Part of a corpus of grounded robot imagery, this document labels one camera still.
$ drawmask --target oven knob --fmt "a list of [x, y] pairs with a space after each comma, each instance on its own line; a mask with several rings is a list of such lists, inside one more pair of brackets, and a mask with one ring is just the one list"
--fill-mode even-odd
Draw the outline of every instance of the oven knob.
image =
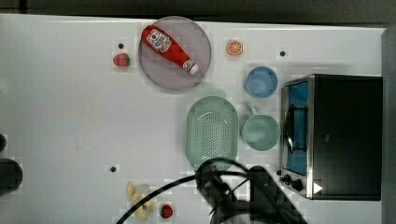
[[285, 175], [279, 178], [280, 181], [284, 182], [286, 185], [290, 184], [291, 177], [289, 175]]
[[303, 182], [301, 181], [301, 179], [290, 181], [290, 183], [291, 186], [297, 191], [301, 191], [303, 189]]

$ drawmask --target cup handle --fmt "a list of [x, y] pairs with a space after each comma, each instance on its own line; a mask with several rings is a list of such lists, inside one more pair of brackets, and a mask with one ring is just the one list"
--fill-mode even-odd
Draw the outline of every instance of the cup handle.
[[248, 109], [248, 112], [249, 112], [250, 116], [255, 116], [255, 115], [257, 115], [257, 110], [256, 110], [256, 107], [254, 107], [254, 106], [250, 107], [250, 108]]

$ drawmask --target red fruit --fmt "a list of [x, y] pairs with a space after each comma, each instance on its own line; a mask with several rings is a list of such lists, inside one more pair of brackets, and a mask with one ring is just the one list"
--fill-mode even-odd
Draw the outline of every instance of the red fruit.
[[131, 59], [129, 58], [128, 54], [126, 54], [126, 53], [118, 54], [113, 59], [113, 63], [119, 67], [128, 67], [130, 62], [131, 62]]
[[161, 208], [161, 217], [169, 218], [173, 215], [172, 207], [169, 204], [163, 205]]

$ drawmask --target ketchup label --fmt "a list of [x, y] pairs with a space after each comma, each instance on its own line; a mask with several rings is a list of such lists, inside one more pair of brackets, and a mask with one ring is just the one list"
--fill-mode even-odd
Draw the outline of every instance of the ketchup label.
[[169, 39], [169, 36], [161, 33], [156, 29], [152, 29], [147, 37], [148, 42], [152, 47], [154, 47], [157, 51], [162, 53], [166, 52], [172, 44], [172, 41]]

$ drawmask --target toaster oven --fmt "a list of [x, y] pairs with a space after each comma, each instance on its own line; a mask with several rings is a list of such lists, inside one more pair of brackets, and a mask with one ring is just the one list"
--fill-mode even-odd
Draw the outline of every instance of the toaster oven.
[[382, 77], [311, 75], [281, 94], [281, 184], [308, 199], [379, 201]]

